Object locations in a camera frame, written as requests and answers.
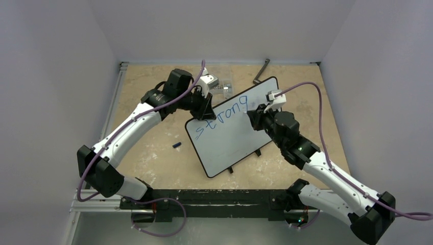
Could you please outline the blue marker cap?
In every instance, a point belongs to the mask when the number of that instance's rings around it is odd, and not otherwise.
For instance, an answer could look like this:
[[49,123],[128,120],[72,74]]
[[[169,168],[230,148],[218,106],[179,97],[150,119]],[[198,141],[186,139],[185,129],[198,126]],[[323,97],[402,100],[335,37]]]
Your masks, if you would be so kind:
[[182,143],[181,142],[177,142],[175,144],[172,145],[172,147],[175,149],[177,147],[179,147]]

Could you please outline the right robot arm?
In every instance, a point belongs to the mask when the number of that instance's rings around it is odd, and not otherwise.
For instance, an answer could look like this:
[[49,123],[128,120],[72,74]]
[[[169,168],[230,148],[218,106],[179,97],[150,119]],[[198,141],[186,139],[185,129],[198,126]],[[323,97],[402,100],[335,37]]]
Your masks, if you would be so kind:
[[283,158],[296,168],[316,177],[329,191],[297,180],[286,200],[294,208],[313,206],[346,223],[366,244],[377,244],[396,218],[396,199],[354,179],[330,159],[324,149],[301,135],[294,114],[266,109],[264,104],[247,112],[252,128],[264,131],[279,148]]

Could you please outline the white whiteboard black frame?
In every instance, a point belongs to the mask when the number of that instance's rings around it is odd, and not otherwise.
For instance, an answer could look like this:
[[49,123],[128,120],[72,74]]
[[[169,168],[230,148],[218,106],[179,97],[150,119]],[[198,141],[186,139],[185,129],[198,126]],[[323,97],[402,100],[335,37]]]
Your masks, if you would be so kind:
[[190,119],[185,129],[207,177],[213,178],[255,153],[271,140],[264,131],[255,131],[245,110],[266,104],[266,94],[279,88],[276,77],[240,92],[216,105],[215,120]]

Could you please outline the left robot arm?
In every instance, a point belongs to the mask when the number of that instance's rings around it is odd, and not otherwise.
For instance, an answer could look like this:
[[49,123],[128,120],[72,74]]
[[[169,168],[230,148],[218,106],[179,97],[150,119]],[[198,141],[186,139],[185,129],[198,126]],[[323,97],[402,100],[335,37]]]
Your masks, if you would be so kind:
[[175,68],[167,80],[145,93],[133,112],[113,132],[92,147],[81,146],[77,151],[78,200],[88,200],[81,197],[83,183],[87,183],[106,198],[118,194],[131,198],[140,209],[148,208],[152,203],[148,192],[151,187],[139,178],[125,177],[117,167],[146,132],[178,109],[190,112],[199,121],[216,119],[209,90],[218,81],[205,67],[196,78]]

